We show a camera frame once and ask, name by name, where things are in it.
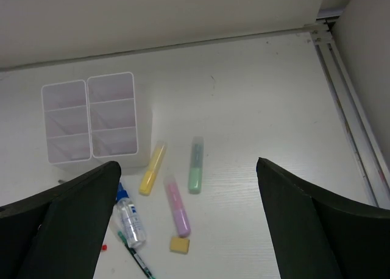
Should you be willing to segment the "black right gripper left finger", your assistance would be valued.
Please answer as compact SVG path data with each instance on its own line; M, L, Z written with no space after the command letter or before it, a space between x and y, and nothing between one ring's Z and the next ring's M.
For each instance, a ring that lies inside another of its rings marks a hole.
M93 278L121 167L109 161L1 207L1 278Z

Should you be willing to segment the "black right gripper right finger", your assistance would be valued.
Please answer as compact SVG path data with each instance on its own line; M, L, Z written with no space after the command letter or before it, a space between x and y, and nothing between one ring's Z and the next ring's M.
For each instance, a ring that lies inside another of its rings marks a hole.
M258 187L281 278L389 278L389 210L259 158Z

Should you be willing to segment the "clear bottle blue cap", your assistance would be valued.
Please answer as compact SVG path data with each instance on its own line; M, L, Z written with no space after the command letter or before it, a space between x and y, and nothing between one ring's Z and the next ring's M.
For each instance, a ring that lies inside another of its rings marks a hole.
M118 185L115 206L127 245L136 249L146 242L146 233L134 202L121 182Z

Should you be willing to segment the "green gel pen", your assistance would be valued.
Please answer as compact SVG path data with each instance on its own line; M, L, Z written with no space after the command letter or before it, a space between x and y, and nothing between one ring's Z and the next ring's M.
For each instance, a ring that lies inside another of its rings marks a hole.
M120 238L120 240L122 241L122 243L124 244L124 246L126 247L127 251L130 253L130 255L135 260L135 262L137 263L139 268L142 270L143 274L146 276L146 278L155 279L155 276L152 274L150 269L146 266L144 261L141 259L141 257L137 253L137 251L128 245L127 240L126 240L125 236L122 234L122 232L118 231L117 234L118 234L118 237Z

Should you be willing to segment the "yellow highlighter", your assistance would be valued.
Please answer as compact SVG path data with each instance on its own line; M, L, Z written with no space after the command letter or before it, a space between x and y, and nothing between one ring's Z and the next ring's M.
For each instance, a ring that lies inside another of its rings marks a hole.
M157 178L157 174L160 170L162 161L164 159L166 153L167 144L164 141L158 141L153 153L151 155L151 159L149 165L147 167L146 172L142 178L139 193L144 196L148 196L152 188L154 186L155 180Z

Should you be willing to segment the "green highlighter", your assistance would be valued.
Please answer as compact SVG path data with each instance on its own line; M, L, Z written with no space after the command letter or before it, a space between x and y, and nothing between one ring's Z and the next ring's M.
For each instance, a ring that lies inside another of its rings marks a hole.
M204 159L204 139L195 136L191 144L191 161L188 179L188 191L190 194L199 194L202 189Z

